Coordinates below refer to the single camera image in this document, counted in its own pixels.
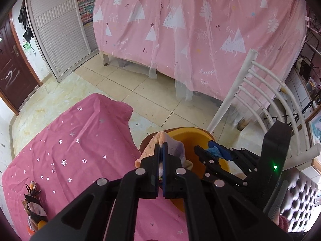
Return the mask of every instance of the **pink fabric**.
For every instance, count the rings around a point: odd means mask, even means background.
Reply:
[[[100,51],[224,100],[251,48],[286,78],[306,13],[304,0],[96,0],[93,25]]]
[[[115,180],[135,169],[140,153],[128,127],[132,111],[125,103],[92,94],[46,126],[13,160],[2,183],[23,241],[30,239],[21,203],[30,180],[39,185],[50,220],[93,181]],[[169,200],[139,201],[135,240],[148,239],[188,240],[185,217]]]

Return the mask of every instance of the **bag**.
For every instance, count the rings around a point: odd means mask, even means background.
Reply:
[[[26,32],[24,33],[23,37],[26,39],[27,42],[30,42],[31,38],[33,38],[33,32],[27,26]]]

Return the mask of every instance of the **white wall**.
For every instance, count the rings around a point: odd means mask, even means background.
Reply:
[[[13,111],[0,98],[0,118],[2,118],[5,122],[10,123],[13,116]]]
[[[23,28],[23,24],[19,23],[19,21],[18,21],[22,1],[23,0],[18,0],[16,2],[16,4],[12,7],[12,18],[13,18],[13,24],[16,29],[21,47],[22,47],[22,49],[24,49],[23,44],[26,43],[26,40],[23,37],[23,35],[25,33],[25,29]],[[26,52],[25,54],[27,56],[27,59],[31,65],[31,67],[33,68],[33,70],[37,74],[38,78],[40,80],[43,80],[50,73],[50,69],[49,69],[47,63],[42,58],[41,53],[40,53],[40,51],[36,45],[36,42],[33,38],[31,39],[30,44],[31,44],[31,47],[34,49],[35,54],[33,54],[33,52]]]
[[[12,158],[10,150],[9,122],[0,117],[0,207],[11,226],[13,226],[8,207],[4,199],[4,192],[2,188],[3,172],[11,162]]]

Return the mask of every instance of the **doorframe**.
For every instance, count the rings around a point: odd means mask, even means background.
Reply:
[[[12,19],[12,12],[10,10],[9,12],[9,24],[10,24],[10,29],[11,29],[11,32],[13,34],[13,37],[14,37],[14,41],[16,43],[16,46],[17,46],[17,49],[19,50],[19,53],[22,55],[22,58],[26,64],[26,66],[28,67],[30,73],[32,74],[32,76],[35,78],[35,80],[37,81],[38,85],[39,86],[42,86],[43,83],[39,80],[38,76],[36,75],[35,71],[33,70],[33,68],[31,67],[28,59],[27,59],[27,56],[25,55],[22,47],[21,47],[21,44],[20,44],[20,41],[19,41],[19,38],[18,38],[18,35],[17,35],[17,32],[16,32],[16,29],[14,27],[14,24],[13,24],[13,19]],[[15,108],[15,106],[9,101],[9,99],[6,97],[6,95],[2,92],[2,90],[0,89],[0,98],[2,98],[2,100],[4,101],[4,103],[12,110],[12,112],[15,114],[15,115],[19,115],[19,110]]]
[[[14,24],[13,24],[13,18],[12,18],[12,11],[10,10],[9,12],[9,23],[10,23],[10,28],[11,28],[11,32],[13,34],[13,37],[14,37],[14,40],[16,42],[16,45],[17,45],[17,48],[20,52],[20,54],[22,55],[22,58],[23,60],[25,61],[25,64],[27,65],[29,71],[31,72],[31,74],[33,75],[33,77],[35,78],[35,80],[37,81],[38,85],[39,86],[42,86],[43,83],[39,80],[38,76],[36,75],[35,71],[33,70],[33,68],[31,67],[28,59],[27,59],[27,56],[25,55],[22,47],[21,47],[21,44],[20,44],[20,41],[19,41],[19,38],[18,38],[18,35],[17,35],[17,32],[16,32],[16,29],[14,27]]]

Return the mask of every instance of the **pink bed curtain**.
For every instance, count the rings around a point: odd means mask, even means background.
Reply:
[[[251,48],[286,78],[306,14],[304,0],[96,0],[93,21],[100,51],[175,78],[179,97],[224,100]]]

